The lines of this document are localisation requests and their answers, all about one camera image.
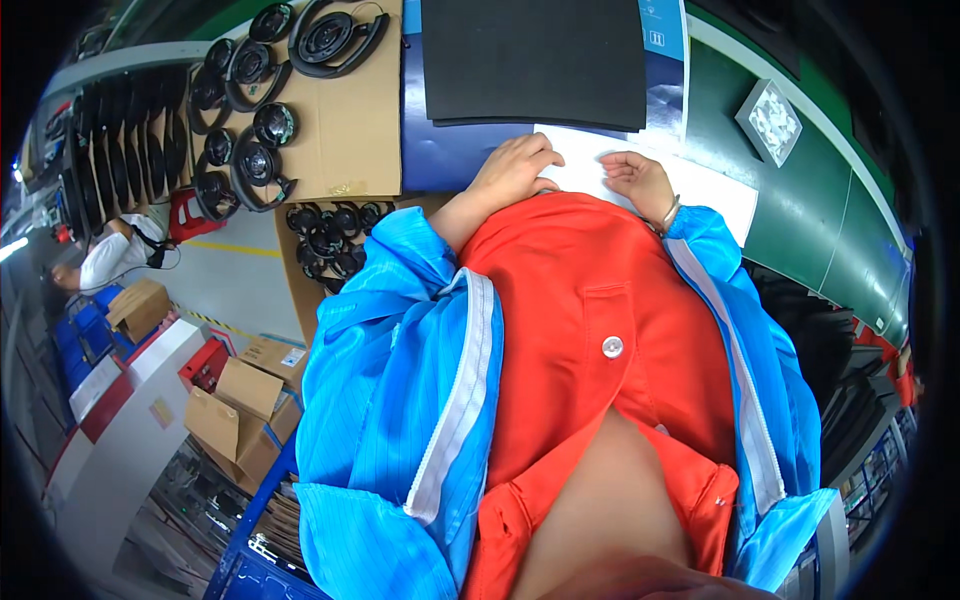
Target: cardboard box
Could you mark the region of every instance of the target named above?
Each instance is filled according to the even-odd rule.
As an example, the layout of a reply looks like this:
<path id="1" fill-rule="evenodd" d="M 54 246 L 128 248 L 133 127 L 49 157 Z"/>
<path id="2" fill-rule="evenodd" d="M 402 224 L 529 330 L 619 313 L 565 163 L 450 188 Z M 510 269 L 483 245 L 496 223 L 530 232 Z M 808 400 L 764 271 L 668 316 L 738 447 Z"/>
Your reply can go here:
<path id="1" fill-rule="evenodd" d="M 289 201 L 339 196 L 392 196 L 400 193 L 400 29 L 403 0 L 379 0 L 366 5 L 334 2 L 319 12 L 350 12 L 359 23 L 370 23 L 382 11 L 390 24 L 376 49 L 355 71 L 336 79 L 306 77 L 296 70 L 276 100 L 295 113 L 297 136 L 279 150 L 282 173 L 299 180 Z M 287 60 L 287 40 L 272 45 L 276 62 Z M 260 85 L 252 101 L 270 87 Z M 206 123 L 216 110 L 202 113 Z M 253 113 L 235 111 L 225 127 L 235 135 L 252 122 Z M 193 135 L 193 162 L 204 148 L 204 137 Z M 275 184 L 254 188 L 261 200 L 272 200 Z"/>
<path id="2" fill-rule="evenodd" d="M 282 380 L 231 357 L 215 394 L 190 393 L 183 425 L 228 477 L 256 493 L 300 422 L 298 400 Z"/>
<path id="3" fill-rule="evenodd" d="M 170 312 L 170 298 L 162 284 L 143 277 L 117 295 L 109 305 L 107 321 L 136 344 Z"/>
<path id="4" fill-rule="evenodd" d="M 283 379 L 291 389 L 299 392 L 308 352 L 292 344 L 259 336 L 250 342 L 239 358 L 248 365 Z"/>
<path id="5" fill-rule="evenodd" d="M 338 200 L 353 202 L 357 204 L 357 206 L 362 206 L 368 202 L 394 202 L 397 210 L 409 206 L 420 206 L 423 208 L 423 214 L 430 216 L 446 204 L 453 196 L 454 193 L 449 192 L 446 194 L 416 196 L 395 202 L 392 197 L 340 198 Z M 323 209 L 336 209 L 336 206 L 330 202 L 304 202 L 296 204 L 314 204 Z M 287 277 L 287 287 L 290 289 L 290 297 L 293 299 L 294 310 L 297 312 L 297 321 L 300 323 L 303 341 L 306 342 L 308 348 L 312 348 L 313 338 L 317 335 L 317 308 L 320 306 L 320 302 L 326 298 L 326 290 L 320 283 L 305 276 L 303 274 L 303 268 L 297 262 L 297 244 L 300 240 L 297 235 L 287 227 L 287 210 L 290 208 L 292 208 L 292 206 L 282 206 L 274 211 L 276 244 L 280 250 L 283 272 Z M 354 243 L 360 244 L 364 239 L 365 236 L 361 233 L 360 236 L 354 240 Z"/>

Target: red stool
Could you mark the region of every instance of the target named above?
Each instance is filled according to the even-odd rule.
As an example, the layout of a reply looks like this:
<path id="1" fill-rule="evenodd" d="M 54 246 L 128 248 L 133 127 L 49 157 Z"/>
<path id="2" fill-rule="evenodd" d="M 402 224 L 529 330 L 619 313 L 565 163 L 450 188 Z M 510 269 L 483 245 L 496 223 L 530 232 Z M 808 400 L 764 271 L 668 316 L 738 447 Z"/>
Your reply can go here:
<path id="1" fill-rule="evenodd" d="M 170 239 L 176 244 L 227 225 L 226 221 L 207 221 L 200 215 L 198 207 L 194 208 L 197 214 L 191 212 L 189 203 L 195 199 L 196 194 L 192 189 L 180 190 L 170 196 Z"/>

